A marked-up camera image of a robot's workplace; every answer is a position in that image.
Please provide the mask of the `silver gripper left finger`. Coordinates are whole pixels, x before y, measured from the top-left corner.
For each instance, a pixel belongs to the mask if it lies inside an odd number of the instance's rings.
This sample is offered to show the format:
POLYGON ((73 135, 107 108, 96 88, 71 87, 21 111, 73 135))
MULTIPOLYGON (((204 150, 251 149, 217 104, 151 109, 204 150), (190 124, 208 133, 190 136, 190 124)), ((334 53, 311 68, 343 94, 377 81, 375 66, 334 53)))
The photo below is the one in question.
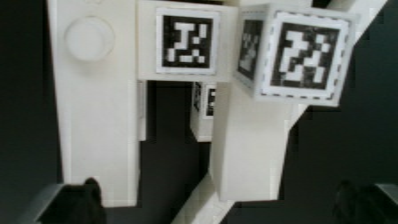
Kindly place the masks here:
POLYGON ((41 190, 20 224, 107 224, 101 188, 94 178, 82 185, 52 184, 41 190))

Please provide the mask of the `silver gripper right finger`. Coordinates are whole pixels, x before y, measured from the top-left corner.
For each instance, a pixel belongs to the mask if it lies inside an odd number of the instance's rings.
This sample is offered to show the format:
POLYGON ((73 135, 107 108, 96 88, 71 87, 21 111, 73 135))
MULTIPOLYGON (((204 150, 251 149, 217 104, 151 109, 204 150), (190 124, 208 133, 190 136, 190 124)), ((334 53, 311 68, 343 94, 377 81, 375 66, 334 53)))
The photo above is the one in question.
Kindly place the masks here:
POLYGON ((343 181, 332 208, 334 224, 398 224, 398 184, 357 186, 343 181))

